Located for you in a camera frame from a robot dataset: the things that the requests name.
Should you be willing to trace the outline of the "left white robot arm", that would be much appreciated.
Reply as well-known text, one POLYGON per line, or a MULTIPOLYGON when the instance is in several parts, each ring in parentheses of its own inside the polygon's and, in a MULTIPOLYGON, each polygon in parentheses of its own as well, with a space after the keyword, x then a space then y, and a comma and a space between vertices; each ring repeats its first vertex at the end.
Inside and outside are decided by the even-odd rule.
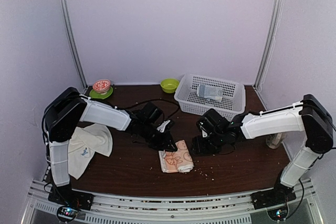
POLYGON ((64 205, 71 205, 76 197, 70 190, 69 144, 78 134, 86 134, 78 123, 90 123, 91 128, 99 125, 142 137, 149 148, 157 151, 176 152, 177 146, 170 133, 170 120, 155 126, 163 114, 152 102, 138 111, 121 109, 92 99, 67 88, 46 107, 42 121, 43 135, 49 146, 51 174, 57 187, 54 194, 64 205))

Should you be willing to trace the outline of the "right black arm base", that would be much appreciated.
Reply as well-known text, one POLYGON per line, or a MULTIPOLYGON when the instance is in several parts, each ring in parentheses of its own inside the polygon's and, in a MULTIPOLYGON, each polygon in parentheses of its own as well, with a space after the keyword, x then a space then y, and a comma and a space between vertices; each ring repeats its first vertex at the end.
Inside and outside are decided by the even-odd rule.
POLYGON ((283 185, 275 186, 273 189, 258 191, 251 194, 254 209, 269 208, 276 205, 284 205, 295 200, 296 194, 293 188, 283 185))

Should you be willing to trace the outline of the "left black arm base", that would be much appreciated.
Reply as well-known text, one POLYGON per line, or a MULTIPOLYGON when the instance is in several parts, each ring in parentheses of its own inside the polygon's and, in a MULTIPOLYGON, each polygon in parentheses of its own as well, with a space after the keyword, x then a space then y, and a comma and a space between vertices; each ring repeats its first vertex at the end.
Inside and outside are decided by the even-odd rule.
POLYGON ((74 209, 90 210, 94 195, 72 189, 71 184, 65 186, 52 185, 48 200, 74 209))

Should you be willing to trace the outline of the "white towel blue print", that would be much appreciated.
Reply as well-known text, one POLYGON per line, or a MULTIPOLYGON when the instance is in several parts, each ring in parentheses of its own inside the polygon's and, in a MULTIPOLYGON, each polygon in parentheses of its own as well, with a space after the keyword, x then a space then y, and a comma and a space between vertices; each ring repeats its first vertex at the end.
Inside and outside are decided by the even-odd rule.
POLYGON ((88 167, 95 153, 109 157, 112 153, 113 138, 107 126, 92 124, 77 127, 69 141, 69 175, 79 179, 88 167))

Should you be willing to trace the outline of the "orange bunny pattern towel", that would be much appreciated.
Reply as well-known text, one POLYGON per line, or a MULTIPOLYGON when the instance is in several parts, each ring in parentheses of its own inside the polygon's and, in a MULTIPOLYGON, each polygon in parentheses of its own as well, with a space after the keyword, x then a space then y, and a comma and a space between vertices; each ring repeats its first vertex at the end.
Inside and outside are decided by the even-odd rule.
POLYGON ((176 146, 176 152, 159 151, 161 171, 164 173, 188 173, 194 168, 186 142, 180 140, 176 146))

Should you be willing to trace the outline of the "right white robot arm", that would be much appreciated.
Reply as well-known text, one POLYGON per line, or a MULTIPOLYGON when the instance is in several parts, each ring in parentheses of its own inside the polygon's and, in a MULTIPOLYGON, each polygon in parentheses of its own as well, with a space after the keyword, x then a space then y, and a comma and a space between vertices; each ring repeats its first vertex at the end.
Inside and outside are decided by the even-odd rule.
POLYGON ((291 133, 301 133, 304 138, 299 151, 279 174, 275 188, 269 192, 269 199, 274 204, 287 198, 289 189, 316 160, 334 148, 332 116, 311 94, 282 108, 244 112, 231 120, 210 109, 196 126, 201 134, 192 139, 192 153, 195 155, 215 155, 224 145, 235 145, 261 136, 267 138, 270 148, 277 148, 291 133))

